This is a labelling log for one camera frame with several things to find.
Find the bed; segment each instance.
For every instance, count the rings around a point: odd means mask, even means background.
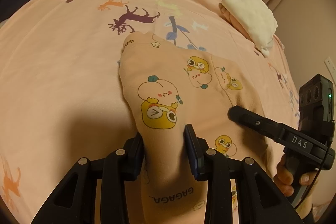
[[[257,91],[264,115],[298,127],[298,94],[281,41],[275,37],[265,58],[223,19],[220,2],[31,0],[4,24],[0,170],[7,188],[0,194],[20,224],[31,223],[76,160],[103,158],[135,135],[118,75],[132,30],[235,61]],[[274,175],[282,147],[271,147]],[[142,223],[137,183],[126,190],[133,193],[130,223]]]

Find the finger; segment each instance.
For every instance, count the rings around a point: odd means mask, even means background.
[[[281,165],[285,165],[286,164],[286,154],[283,154],[280,160],[280,164]]]
[[[286,167],[284,165],[280,163],[278,163],[277,165],[277,175],[279,180],[286,184],[286,185],[292,185],[294,177],[291,174],[291,172],[289,172]]]
[[[306,174],[303,174],[300,178],[300,184],[301,185],[311,185],[311,183],[313,182],[315,176],[316,176],[316,171],[314,172],[309,172]]]
[[[290,185],[286,185],[281,182],[278,178],[278,174],[275,175],[274,177],[274,183],[278,186],[280,191],[285,195],[285,196],[291,196],[294,193],[294,188]]]

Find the white cloth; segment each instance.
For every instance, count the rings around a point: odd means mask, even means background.
[[[262,0],[223,0],[222,4],[247,31],[256,48],[268,57],[278,24],[267,5]]]

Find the cartoon print sock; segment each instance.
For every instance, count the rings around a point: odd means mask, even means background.
[[[146,224],[204,223],[207,182],[191,174],[183,139],[187,123],[209,147],[238,160],[250,156],[265,167],[264,138],[227,117],[237,104],[263,114],[258,94],[233,61],[134,32],[124,42],[120,78],[145,146]]]

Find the fingernail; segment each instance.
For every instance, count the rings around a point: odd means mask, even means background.
[[[301,182],[302,183],[307,183],[309,181],[309,176],[308,175],[303,175],[302,177],[301,177]]]

